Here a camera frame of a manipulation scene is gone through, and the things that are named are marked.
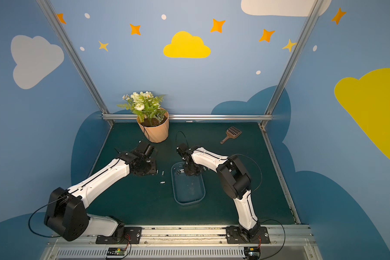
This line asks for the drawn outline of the clear plastic storage box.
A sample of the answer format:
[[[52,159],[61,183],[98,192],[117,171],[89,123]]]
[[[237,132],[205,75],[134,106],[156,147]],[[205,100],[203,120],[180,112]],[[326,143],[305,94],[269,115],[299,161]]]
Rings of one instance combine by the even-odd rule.
[[[176,174],[184,169],[184,162],[177,162],[171,167],[172,188],[175,201],[181,206],[194,205],[201,202],[206,194],[202,175],[187,176]]]

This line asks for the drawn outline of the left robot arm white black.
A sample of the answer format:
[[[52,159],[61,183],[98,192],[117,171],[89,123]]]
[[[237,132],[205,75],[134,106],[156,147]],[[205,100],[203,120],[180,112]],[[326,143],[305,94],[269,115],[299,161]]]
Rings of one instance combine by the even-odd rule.
[[[125,239],[124,223],[114,217],[87,213],[90,204],[117,181],[129,174],[152,175],[156,160],[131,153],[121,154],[97,173],[68,189],[55,189],[49,197],[44,224],[66,241],[97,235],[121,243]]]

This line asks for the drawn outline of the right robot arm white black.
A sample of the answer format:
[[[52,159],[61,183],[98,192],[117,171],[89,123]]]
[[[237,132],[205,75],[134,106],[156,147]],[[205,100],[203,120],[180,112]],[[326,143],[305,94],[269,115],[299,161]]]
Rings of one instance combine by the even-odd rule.
[[[251,200],[251,175],[237,156],[221,156],[200,146],[181,144],[177,153],[184,161],[184,172],[188,176],[200,175],[204,169],[217,173],[224,192],[234,200],[238,212],[240,234],[252,240],[261,225],[254,212]]]

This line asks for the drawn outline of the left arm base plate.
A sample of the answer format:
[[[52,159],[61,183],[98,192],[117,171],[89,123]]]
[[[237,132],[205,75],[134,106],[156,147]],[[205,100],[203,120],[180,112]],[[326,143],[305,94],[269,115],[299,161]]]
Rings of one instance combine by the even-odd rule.
[[[111,236],[98,235],[95,243],[104,245],[139,244],[142,230],[143,228],[140,226],[121,226]]]

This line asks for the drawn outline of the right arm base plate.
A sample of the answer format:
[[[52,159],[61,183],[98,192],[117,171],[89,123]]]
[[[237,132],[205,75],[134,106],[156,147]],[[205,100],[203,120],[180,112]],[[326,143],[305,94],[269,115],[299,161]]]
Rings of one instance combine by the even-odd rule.
[[[239,226],[227,226],[225,228],[228,244],[270,244],[270,235],[265,226],[261,226],[254,236],[250,236]]]

